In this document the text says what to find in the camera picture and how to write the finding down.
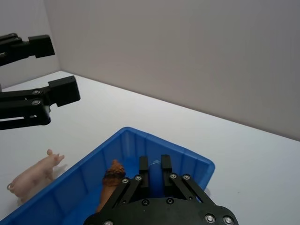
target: brown toy figurine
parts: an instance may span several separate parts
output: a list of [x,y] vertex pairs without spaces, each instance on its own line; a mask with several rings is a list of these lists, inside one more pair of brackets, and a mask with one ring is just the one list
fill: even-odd
[[7,186],[7,190],[19,197],[22,203],[27,201],[29,192],[43,178],[53,180],[53,167],[58,165],[65,157],[64,155],[53,154],[50,149],[47,151],[47,155],[47,157],[22,172]]
[[96,212],[102,210],[103,206],[124,177],[124,167],[117,160],[114,160],[111,167],[106,170],[104,178],[102,179],[103,189],[101,192],[100,204]]

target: white wall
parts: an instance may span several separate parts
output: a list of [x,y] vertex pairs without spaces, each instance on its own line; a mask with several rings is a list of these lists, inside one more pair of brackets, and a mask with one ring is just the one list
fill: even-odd
[[300,140],[299,0],[45,2],[63,70]]
[[[51,35],[43,0],[1,0],[0,36],[17,33],[24,41],[35,35]],[[60,69],[56,55],[36,59],[31,56],[0,67],[3,88]]]

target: black metal bracket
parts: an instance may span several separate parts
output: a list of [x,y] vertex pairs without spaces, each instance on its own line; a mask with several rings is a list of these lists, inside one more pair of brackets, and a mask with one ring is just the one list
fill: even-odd
[[60,107],[80,100],[74,76],[48,84],[43,88],[0,92],[0,130],[49,124],[52,104]]
[[29,37],[29,41],[22,41],[17,34],[0,36],[0,66],[28,58],[54,55],[51,39],[48,35]]
[[238,225],[235,215],[217,206],[189,174],[172,172],[169,155],[162,155],[165,197],[147,198],[148,159],[140,158],[139,173],[124,178],[103,209],[89,216],[84,225]]

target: toy pig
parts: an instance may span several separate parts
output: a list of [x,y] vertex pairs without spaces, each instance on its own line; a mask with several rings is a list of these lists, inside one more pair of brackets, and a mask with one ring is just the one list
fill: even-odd
[[22,203],[27,201],[30,191],[44,178],[53,180],[53,167],[58,165],[65,157],[64,155],[53,154],[50,149],[47,151],[47,155],[47,157],[22,172],[7,186],[7,190],[19,197]]

